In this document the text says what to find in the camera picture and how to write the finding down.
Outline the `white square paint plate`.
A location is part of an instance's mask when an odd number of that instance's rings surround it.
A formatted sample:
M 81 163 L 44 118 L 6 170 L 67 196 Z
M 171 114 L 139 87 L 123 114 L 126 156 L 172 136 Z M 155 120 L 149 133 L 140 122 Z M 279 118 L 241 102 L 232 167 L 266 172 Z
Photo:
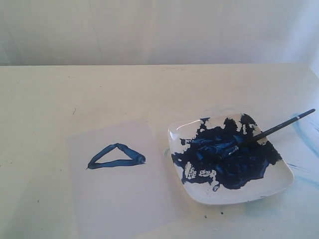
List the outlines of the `white square paint plate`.
M 227 205 L 289 188 L 294 175 L 267 138 L 223 157 L 230 147 L 260 133 L 255 120 L 244 113 L 172 123 L 171 157 L 187 194 L 202 204 Z

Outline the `white paper sheet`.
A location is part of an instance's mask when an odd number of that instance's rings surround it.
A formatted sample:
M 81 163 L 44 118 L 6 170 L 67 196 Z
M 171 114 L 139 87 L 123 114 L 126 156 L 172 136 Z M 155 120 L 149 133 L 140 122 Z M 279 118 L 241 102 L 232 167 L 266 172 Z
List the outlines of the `white paper sheet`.
M 186 215 L 176 172 L 144 121 L 74 135 L 67 144 L 79 238 L 130 239 Z

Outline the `dark blue paintbrush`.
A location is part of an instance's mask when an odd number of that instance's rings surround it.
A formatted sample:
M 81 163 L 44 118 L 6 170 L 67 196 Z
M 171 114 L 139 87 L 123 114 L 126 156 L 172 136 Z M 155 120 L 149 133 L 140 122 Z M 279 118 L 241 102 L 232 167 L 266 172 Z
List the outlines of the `dark blue paintbrush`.
M 289 119 L 281 124 L 278 124 L 278 125 L 270 128 L 264 132 L 261 132 L 260 134 L 253 136 L 252 138 L 249 138 L 241 143 L 236 143 L 232 146 L 229 146 L 222 151 L 222 154 L 219 156 L 219 159 L 224 160 L 224 159 L 230 157 L 231 155 L 233 155 L 238 150 L 245 148 L 245 147 L 251 145 L 252 143 L 257 142 L 263 138 L 266 138 L 267 136 L 293 124 L 294 122 L 297 122 L 298 120 L 314 113 L 315 111 L 316 111 L 315 109 L 310 109 L 310 110 L 308 110 L 300 115 L 297 115 L 297 116 L 295 116 L 295 117 L 293 117 L 293 118 L 291 118 L 291 119 Z

